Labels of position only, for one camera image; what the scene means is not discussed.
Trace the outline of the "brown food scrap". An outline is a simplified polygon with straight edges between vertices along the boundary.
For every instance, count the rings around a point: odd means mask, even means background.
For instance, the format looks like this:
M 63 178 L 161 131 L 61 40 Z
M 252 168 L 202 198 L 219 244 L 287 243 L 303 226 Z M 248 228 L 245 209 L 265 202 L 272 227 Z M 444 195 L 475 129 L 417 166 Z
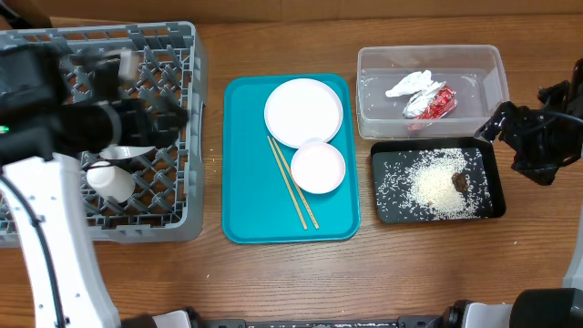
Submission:
M 469 188 L 467 176 L 461 172 L 456 172 L 453 174 L 452 183 L 457 192 L 464 192 Z

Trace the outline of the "white paper cup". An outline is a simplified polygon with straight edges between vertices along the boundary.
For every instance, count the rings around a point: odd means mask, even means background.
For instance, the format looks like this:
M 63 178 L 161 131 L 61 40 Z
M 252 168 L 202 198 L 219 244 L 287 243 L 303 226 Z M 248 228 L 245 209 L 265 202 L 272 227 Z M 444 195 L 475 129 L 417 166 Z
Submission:
M 117 203 L 127 201 L 136 186 L 129 172 L 107 161 L 96 162 L 88 168 L 87 183 L 104 200 Z

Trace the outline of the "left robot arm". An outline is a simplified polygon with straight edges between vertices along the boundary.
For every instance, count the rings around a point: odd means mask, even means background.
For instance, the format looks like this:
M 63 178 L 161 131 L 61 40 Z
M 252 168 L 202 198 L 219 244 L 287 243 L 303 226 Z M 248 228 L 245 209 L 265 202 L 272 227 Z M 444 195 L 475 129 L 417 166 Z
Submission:
M 69 103 L 62 54 L 43 44 L 1 53 L 1 193 L 19 234 L 39 327 L 121 327 L 87 231 L 83 152 L 171 145 L 189 112 L 163 97 L 156 111 L 121 87 L 136 74 L 128 50 L 77 56 L 92 95 Z

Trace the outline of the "white rice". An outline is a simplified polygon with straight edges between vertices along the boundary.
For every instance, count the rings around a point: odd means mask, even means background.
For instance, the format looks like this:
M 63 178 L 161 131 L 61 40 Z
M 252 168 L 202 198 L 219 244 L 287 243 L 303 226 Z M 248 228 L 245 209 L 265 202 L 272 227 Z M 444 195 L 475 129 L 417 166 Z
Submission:
M 466 174 L 468 190 L 455 190 L 456 172 Z M 493 209 L 483 156 L 475 148 L 379 152 L 373 179 L 385 223 L 482 219 Z

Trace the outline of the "pink small bowl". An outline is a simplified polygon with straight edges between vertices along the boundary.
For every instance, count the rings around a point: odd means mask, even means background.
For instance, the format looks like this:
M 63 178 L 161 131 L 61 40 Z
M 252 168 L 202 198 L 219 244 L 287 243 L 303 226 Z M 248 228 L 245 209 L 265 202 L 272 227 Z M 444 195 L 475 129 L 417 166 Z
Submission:
M 343 182 L 346 164 L 342 153 L 324 142 L 312 142 L 299 148 L 291 160 L 294 182 L 311 194 L 326 194 Z

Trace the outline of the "white tissue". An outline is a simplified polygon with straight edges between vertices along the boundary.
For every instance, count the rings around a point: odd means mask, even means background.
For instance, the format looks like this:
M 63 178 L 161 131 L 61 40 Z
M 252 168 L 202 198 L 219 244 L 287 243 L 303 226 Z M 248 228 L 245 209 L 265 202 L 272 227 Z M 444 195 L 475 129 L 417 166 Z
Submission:
M 387 90 L 387 97 L 411 96 L 409 102 L 431 99 L 445 86 L 445 82 L 434 81 L 430 70 L 416 71 L 401 79 Z

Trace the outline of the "red snack wrapper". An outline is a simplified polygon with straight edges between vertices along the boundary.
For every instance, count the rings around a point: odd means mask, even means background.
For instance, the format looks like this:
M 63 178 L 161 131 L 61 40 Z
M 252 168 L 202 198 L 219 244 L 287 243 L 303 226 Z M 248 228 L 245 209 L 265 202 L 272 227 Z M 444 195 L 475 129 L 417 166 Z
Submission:
M 404 109 L 404 116 L 416 120 L 435 120 L 456 108 L 456 92 L 445 83 L 434 82 L 415 93 Z

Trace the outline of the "grey bowl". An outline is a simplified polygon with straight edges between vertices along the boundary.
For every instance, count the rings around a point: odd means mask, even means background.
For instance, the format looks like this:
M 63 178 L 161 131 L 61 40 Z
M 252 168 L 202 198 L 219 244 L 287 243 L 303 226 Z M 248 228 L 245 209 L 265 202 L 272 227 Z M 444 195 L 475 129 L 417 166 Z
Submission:
M 149 147 L 129 147 L 129 146 L 110 146 L 99 152 L 99 156 L 105 160 L 122 160 L 131 159 L 153 150 L 154 146 Z

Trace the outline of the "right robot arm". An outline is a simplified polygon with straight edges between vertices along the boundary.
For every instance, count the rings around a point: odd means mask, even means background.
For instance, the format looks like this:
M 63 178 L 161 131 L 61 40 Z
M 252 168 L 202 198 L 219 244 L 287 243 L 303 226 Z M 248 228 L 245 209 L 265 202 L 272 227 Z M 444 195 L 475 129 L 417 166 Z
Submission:
M 563 169 L 582 165 L 582 61 L 570 80 L 537 92 L 539 108 L 502 103 L 475 133 L 475 138 L 499 140 L 515 151 L 511 169 L 539 186 L 550 186 Z M 521 292 L 510 304 L 459 300 L 428 320 L 443 327 L 581 327 L 582 225 L 578 244 L 563 285 Z

